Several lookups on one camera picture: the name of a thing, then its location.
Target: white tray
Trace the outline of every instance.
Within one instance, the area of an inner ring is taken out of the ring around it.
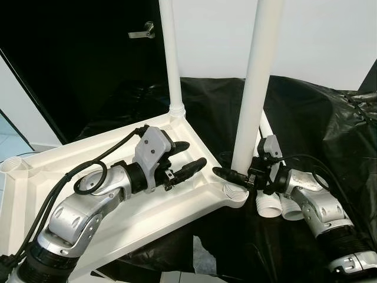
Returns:
[[[236,187],[236,193],[228,193],[232,198],[224,193],[231,185],[225,185],[213,174],[212,167],[219,164],[186,119],[165,114],[26,157],[22,159],[23,170],[10,170],[11,160],[5,161],[0,167],[0,172],[1,169],[7,171],[0,173],[5,177],[0,212],[0,254],[16,252],[47,193],[64,173],[98,156],[144,124],[165,130],[174,142],[182,140],[190,143],[188,150],[170,158],[174,171],[200,157],[207,159],[207,165],[169,192],[165,192],[162,186],[151,194],[140,192],[111,212],[102,221],[70,279],[80,277],[222,206],[239,208],[244,204],[247,192]],[[133,137],[103,161],[108,167],[122,159],[131,163],[138,141],[139,137]],[[74,177],[64,187],[55,205],[73,193],[72,186],[78,178],[97,169],[93,166]]]

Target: white pipe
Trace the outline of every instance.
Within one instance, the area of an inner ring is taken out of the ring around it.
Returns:
[[[283,0],[259,0],[242,105],[234,146],[232,169],[247,174],[258,132],[264,98],[275,57]]]
[[[271,127],[269,125],[269,122],[266,118],[265,121],[260,121],[260,129],[261,129],[261,132],[262,132],[262,135],[263,137],[266,137],[264,134],[263,134],[263,129],[265,129],[266,131],[271,131]],[[255,146],[254,146],[254,154],[253,156],[258,156],[258,151],[257,151],[257,146],[259,144],[259,140],[260,140],[260,133],[259,131],[257,131],[257,139],[256,139],[256,142],[255,142]],[[273,193],[272,195],[266,195],[263,193],[263,191],[261,190],[258,190],[257,191],[257,195],[256,195],[256,205],[257,205],[257,211],[258,211],[258,214],[262,217],[266,217],[266,218],[272,218],[272,217],[278,217],[282,214],[282,205],[280,204],[280,199],[278,197],[278,195],[276,193]]]
[[[267,137],[273,135],[270,123],[266,117],[264,110],[262,111],[262,116],[260,118],[260,131],[262,132],[262,137]]]
[[[171,0],[160,0],[161,24],[164,34],[167,78],[170,93],[170,115],[182,117],[186,113],[182,102],[181,82],[178,70],[176,35],[174,32],[173,6]]]
[[[300,206],[291,199],[287,199],[280,194],[280,203],[282,205],[282,216],[285,220],[296,221],[304,218]]]

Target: black door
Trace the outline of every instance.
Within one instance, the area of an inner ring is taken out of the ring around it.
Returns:
[[[0,49],[62,143],[104,113],[132,117],[91,134],[145,118],[127,96],[167,89],[158,0],[43,2],[2,3]],[[153,39],[128,37],[148,21]]]

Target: white pole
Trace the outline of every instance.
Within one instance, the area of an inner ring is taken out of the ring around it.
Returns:
[[[273,134],[270,123],[264,111],[262,111],[259,127],[263,137],[271,136]]]
[[[259,0],[242,105],[234,146],[232,169],[247,174],[257,137],[264,98],[275,57],[283,0]]]
[[[170,115],[182,117],[186,113],[182,102],[181,82],[178,70],[176,36],[174,32],[173,6],[171,0],[160,0],[161,24],[164,34],[167,77],[170,93]]]

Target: black wire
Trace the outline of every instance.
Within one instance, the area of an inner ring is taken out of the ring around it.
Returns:
[[[39,152],[25,152],[25,153],[21,153],[21,154],[18,154],[16,156],[21,156],[21,155],[25,155],[25,154],[31,154],[31,153],[39,153]]]
[[[260,138],[262,139],[263,138],[262,130],[260,129],[260,127],[258,129],[259,129]]]
[[[251,245],[255,249],[258,259],[260,263],[262,264],[262,267],[264,271],[266,272],[267,277],[270,279],[270,282],[276,282],[275,277],[272,275],[272,272],[270,272],[269,267],[267,266],[266,260],[263,257],[263,255],[260,253],[258,247],[254,243],[249,243],[249,245]]]
[[[320,169],[321,169],[321,167],[319,167],[319,166],[313,166],[313,169],[312,169],[312,175],[313,175],[315,181],[317,181],[317,183],[320,184],[320,186],[323,187],[324,189],[329,190],[329,189],[330,189],[329,186],[326,186],[326,185],[321,181],[321,179],[319,178],[319,176],[317,175],[317,173],[316,173],[316,168],[320,168]]]
[[[123,138],[115,146],[106,150],[103,154],[99,155],[95,159],[81,163],[80,165],[76,166],[75,168],[70,170],[68,173],[66,173],[58,181],[58,183],[56,183],[56,185],[52,188],[52,190],[49,192],[49,194],[45,198],[37,216],[35,217],[32,225],[30,227],[30,230],[28,231],[28,234],[26,235],[24,241],[22,242],[17,253],[15,254],[14,261],[12,262],[13,264],[19,263],[25,257],[25,253],[22,253],[22,252],[26,250],[27,245],[29,244],[31,237],[34,234],[34,231],[36,230],[36,228],[38,226],[37,232],[35,233],[35,236],[34,236],[34,240],[36,240],[39,233],[43,230],[43,228],[46,224],[46,221],[49,217],[49,214],[52,210],[52,207],[53,207],[58,195],[60,194],[63,187],[72,179],[72,177],[75,176],[80,171],[82,171],[82,170],[84,170],[84,169],[86,169],[86,168],[88,168],[88,167],[90,167],[94,164],[100,165],[102,167],[101,179],[98,181],[98,183],[92,189],[90,189],[90,190],[86,191],[86,193],[82,193],[82,194],[86,195],[86,194],[92,193],[93,191],[97,190],[103,184],[103,182],[106,179],[106,175],[107,175],[107,167],[106,167],[105,163],[103,163],[100,160],[105,158],[106,156],[108,156],[113,151],[117,150],[119,147],[121,147],[127,141],[129,141],[133,137],[133,135],[140,134],[141,133],[140,130],[141,130],[140,128],[133,130],[127,137]]]
[[[373,233],[371,232],[371,229],[370,229],[368,223],[365,221],[363,215],[349,201],[347,195],[345,194],[344,190],[342,189],[342,186],[340,185],[340,183],[339,183],[338,179],[336,178],[336,176],[332,173],[332,171],[322,161],[320,161],[319,159],[317,159],[314,156],[311,156],[309,154],[293,154],[293,155],[285,156],[285,157],[281,157],[281,158],[274,158],[273,160],[275,160],[277,162],[280,162],[280,161],[283,161],[283,160],[286,160],[286,159],[292,159],[292,158],[295,158],[295,157],[307,157],[307,158],[312,159],[312,160],[314,160],[315,162],[317,162],[318,164],[321,165],[320,168],[327,175],[329,175],[331,177],[331,179],[334,182],[334,184],[335,184],[338,192],[340,192],[340,194],[342,195],[344,201],[346,202],[346,204],[348,205],[348,207],[351,209],[351,211],[358,214],[359,219],[362,221],[364,228],[368,231],[369,237],[370,237],[370,239],[372,241],[371,244],[372,244],[374,250],[377,250],[377,244],[374,241]],[[358,220],[354,215],[353,215],[353,217],[351,217],[351,219],[353,219],[354,221]]]
[[[345,202],[350,205],[350,201],[347,197],[347,195],[344,193],[341,185],[339,184],[337,178],[335,177],[335,175],[331,172],[331,170],[322,162],[320,161],[318,158],[315,158],[314,156],[311,156],[309,154],[293,154],[293,155],[289,155],[289,156],[285,156],[285,157],[281,157],[281,158],[276,158],[275,160],[277,160],[278,162],[279,161],[283,161],[283,160],[286,160],[286,159],[292,159],[292,158],[295,158],[295,157],[306,157],[306,158],[309,158],[309,159],[312,159],[314,160],[315,162],[317,162],[318,164],[321,165],[322,167],[322,170],[324,170],[330,177],[331,179],[334,181],[334,184],[336,185],[336,188],[338,189],[339,193],[342,195],[342,197],[344,198]]]

